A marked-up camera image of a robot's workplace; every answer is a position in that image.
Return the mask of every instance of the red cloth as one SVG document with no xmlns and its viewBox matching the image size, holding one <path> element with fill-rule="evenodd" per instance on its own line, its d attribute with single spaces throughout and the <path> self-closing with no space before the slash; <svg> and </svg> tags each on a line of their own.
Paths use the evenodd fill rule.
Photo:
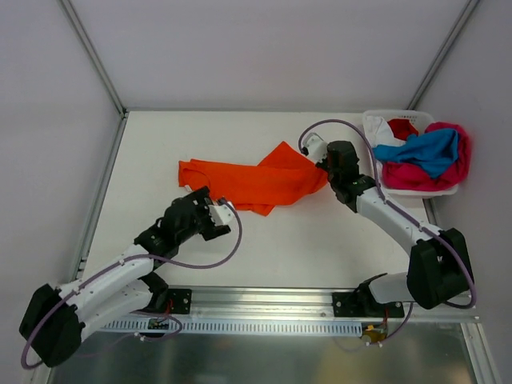
<svg viewBox="0 0 512 384">
<path fill-rule="evenodd" d="M 415 134 L 416 136 L 419 135 L 418 130 L 414 128 L 407 118 L 394 118 L 393 120 L 389 120 L 387 123 L 393 131 L 393 136 L 399 140 L 406 141 L 412 134 Z"/>
<path fill-rule="evenodd" d="M 208 186 L 212 199 L 226 197 L 237 210 L 267 216 L 275 206 L 294 204 L 320 190 L 327 184 L 327 172 L 282 142 L 257 166 L 179 162 L 178 182 L 192 190 Z"/>
<path fill-rule="evenodd" d="M 439 178 L 432 179 L 419 166 L 414 164 L 387 162 L 382 168 L 382 180 L 389 188 L 397 190 L 446 190 L 464 180 L 470 171 L 471 141 L 461 126 L 448 122 L 430 124 L 425 133 L 443 128 L 452 128 L 458 132 L 458 160 Z"/>
</svg>

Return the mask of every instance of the black mounting plate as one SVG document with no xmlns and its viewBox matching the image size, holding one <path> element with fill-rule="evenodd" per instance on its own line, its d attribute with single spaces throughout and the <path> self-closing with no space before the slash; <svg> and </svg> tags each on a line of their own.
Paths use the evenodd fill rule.
<svg viewBox="0 0 512 384">
<path fill-rule="evenodd" d="M 189 314 L 192 290 L 169 288 L 167 301 L 171 300 L 170 314 Z"/>
<path fill-rule="evenodd" d="M 354 300 L 354 292 L 334 292 L 333 312 L 336 318 L 384 318 L 386 309 L 388 318 L 403 318 L 403 304 L 401 302 L 388 302 L 379 304 L 372 302 L 370 305 L 363 305 L 360 301 Z"/>
</svg>

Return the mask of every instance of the white cloth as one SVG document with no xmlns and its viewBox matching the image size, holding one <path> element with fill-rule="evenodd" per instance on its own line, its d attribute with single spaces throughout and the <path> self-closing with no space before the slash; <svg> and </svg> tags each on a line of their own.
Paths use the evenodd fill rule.
<svg viewBox="0 0 512 384">
<path fill-rule="evenodd" d="M 390 125 L 379 116 L 365 116 L 362 121 L 365 136 L 372 148 L 376 146 L 403 146 L 406 142 L 393 135 Z"/>
</svg>

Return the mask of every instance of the white wall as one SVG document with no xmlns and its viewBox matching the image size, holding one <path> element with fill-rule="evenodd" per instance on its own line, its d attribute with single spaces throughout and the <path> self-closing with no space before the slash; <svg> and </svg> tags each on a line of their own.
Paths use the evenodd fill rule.
<svg viewBox="0 0 512 384">
<path fill-rule="evenodd" d="M 478 308 L 503 382 L 512 378 L 512 2 L 482 2 L 419 109 L 462 124 L 474 139 L 470 175 L 436 201 L 444 226 L 466 236 Z"/>
<path fill-rule="evenodd" d="M 66 276 L 118 116 L 56 1 L 0 12 L 0 381 L 21 381 L 18 327 Z"/>
<path fill-rule="evenodd" d="M 466 0 L 73 0 L 128 107 L 407 105 Z"/>
</svg>

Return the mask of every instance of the blue cloth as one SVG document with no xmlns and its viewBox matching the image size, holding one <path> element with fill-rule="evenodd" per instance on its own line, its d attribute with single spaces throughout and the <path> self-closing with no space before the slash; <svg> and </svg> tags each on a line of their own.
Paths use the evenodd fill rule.
<svg viewBox="0 0 512 384">
<path fill-rule="evenodd" d="M 458 132 L 446 128 L 412 134 L 403 146 L 376 146 L 374 154 L 380 162 L 408 162 L 438 178 L 458 159 Z"/>
</svg>

